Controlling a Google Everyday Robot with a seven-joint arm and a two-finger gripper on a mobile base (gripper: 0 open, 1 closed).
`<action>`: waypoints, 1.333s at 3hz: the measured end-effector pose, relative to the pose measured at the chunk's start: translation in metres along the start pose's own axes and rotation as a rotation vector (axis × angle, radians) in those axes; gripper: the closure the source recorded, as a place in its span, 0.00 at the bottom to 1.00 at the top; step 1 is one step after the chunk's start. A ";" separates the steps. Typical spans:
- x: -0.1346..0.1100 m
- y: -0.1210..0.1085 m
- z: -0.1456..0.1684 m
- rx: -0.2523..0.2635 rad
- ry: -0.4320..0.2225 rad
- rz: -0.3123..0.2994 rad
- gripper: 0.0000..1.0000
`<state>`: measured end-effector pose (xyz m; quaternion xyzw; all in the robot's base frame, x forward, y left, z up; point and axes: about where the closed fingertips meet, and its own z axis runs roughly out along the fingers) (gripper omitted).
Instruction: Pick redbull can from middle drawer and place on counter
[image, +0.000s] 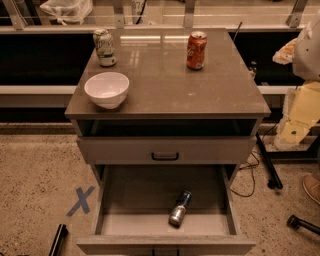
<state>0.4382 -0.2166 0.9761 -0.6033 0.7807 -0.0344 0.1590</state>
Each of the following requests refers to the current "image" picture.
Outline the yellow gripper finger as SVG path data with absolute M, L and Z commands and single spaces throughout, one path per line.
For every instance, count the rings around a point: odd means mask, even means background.
M 294 38 L 286 43 L 280 50 L 278 50 L 272 57 L 275 63 L 286 65 L 292 62 L 294 49 L 297 39 Z
M 274 145 L 287 150 L 298 146 L 320 120 L 320 82 L 308 81 L 296 89 L 289 88 L 282 114 Z

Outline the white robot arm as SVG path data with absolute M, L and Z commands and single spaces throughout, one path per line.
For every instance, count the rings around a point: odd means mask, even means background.
M 274 139 L 278 149 L 290 149 L 299 145 L 320 120 L 320 11 L 272 60 L 282 65 L 291 63 L 293 73 L 304 80 L 301 87 L 287 91 Z

